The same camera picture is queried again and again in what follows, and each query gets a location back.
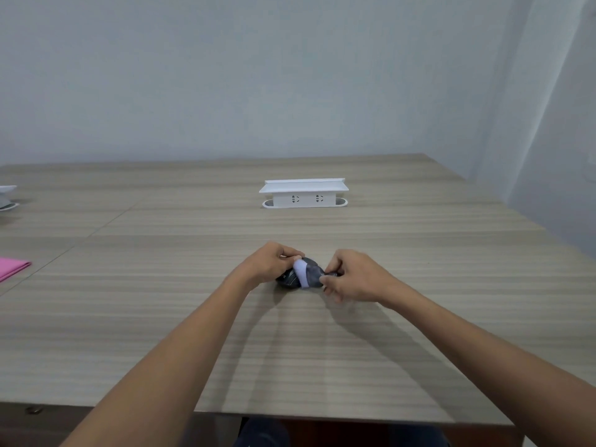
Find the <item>person's left forearm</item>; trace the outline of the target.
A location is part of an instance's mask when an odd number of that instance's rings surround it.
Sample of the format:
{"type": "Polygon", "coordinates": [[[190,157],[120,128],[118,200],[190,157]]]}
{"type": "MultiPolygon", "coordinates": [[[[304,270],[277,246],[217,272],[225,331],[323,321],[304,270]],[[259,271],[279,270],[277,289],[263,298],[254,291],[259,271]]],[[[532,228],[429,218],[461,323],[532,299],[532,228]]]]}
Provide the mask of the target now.
{"type": "Polygon", "coordinates": [[[174,447],[259,285],[237,270],[103,397],[60,447],[174,447]]]}

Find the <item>grey and white sock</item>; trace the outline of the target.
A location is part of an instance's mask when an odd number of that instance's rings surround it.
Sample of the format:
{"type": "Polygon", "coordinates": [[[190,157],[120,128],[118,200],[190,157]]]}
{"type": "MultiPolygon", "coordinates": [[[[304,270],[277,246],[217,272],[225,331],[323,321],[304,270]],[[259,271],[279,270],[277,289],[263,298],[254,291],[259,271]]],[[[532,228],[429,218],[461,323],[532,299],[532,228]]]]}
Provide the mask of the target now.
{"type": "Polygon", "coordinates": [[[304,257],[294,262],[291,269],[286,270],[276,278],[275,282],[283,288],[295,290],[298,288],[322,288],[322,276],[340,276],[337,272],[325,272],[316,261],[304,257]]]}

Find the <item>person's dark trousers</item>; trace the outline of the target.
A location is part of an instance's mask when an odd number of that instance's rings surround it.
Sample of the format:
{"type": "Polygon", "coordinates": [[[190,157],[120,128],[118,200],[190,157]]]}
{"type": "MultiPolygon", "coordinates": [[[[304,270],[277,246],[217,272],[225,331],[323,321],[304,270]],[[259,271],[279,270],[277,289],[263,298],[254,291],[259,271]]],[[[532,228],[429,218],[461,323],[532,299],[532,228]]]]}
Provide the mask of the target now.
{"type": "Polygon", "coordinates": [[[443,431],[420,424],[243,418],[233,447],[451,447],[443,431]]]}

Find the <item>person's left hand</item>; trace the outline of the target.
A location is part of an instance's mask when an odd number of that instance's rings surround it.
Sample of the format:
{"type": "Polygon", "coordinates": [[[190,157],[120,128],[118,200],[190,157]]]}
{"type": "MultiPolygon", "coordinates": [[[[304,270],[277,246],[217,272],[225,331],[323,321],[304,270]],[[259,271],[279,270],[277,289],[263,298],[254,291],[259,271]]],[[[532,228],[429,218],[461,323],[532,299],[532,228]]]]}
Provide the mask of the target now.
{"type": "Polygon", "coordinates": [[[292,266],[281,266],[278,263],[280,255],[305,256],[295,248],[269,241],[244,259],[229,276],[247,291],[252,291],[263,283],[276,280],[286,270],[292,268],[292,266]]]}

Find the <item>person's right hand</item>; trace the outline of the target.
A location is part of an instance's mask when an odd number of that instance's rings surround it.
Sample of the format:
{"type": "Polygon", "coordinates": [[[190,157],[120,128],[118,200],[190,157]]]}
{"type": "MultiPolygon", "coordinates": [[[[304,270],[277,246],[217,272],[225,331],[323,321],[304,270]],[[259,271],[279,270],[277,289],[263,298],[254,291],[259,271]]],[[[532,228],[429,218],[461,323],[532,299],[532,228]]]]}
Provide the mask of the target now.
{"type": "Polygon", "coordinates": [[[334,255],[342,256],[345,274],[322,276],[320,281],[324,292],[334,294],[338,301],[349,299],[386,305],[408,288],[365,253],[338,249],[334,255]]]}

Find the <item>white desktop power socket box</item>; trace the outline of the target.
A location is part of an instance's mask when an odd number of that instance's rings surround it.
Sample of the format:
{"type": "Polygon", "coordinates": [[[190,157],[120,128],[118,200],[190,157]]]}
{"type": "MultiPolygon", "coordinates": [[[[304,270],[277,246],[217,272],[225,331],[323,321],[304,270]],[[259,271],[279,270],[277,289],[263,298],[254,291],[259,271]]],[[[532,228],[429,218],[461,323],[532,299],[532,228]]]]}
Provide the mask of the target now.
{"type": "Polygon", "coordinates": [[[348,205],[348,191],[345,178],[314,178],[265,180],[259,194],[271,196],[266,209],[340,208],[348,205]]]}

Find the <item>pink folded cloth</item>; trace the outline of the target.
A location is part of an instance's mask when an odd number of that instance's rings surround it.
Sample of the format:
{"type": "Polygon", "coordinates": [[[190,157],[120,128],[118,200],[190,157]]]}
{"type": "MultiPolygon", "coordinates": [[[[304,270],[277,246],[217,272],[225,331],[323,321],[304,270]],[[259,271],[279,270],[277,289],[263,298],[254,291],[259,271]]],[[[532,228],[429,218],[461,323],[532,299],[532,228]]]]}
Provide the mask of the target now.
{"type": "Polygon", "coordinates": [[[25,260],[0,257],[0,282],[4,282],[22,270],[25,270],[31,264],[31,262],[25,260]]]}

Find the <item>person's right forearm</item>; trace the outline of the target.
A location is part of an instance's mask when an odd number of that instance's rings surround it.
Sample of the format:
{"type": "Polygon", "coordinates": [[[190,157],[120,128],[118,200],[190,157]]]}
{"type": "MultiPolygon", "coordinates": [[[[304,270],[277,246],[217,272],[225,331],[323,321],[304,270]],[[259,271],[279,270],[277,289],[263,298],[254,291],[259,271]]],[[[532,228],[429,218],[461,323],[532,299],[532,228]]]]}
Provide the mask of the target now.
{"type": "Polygon", "coordinates": [[[538,447],[596,447],[596,387],[396,281],[379,302],[412,323],[538,447]]]}

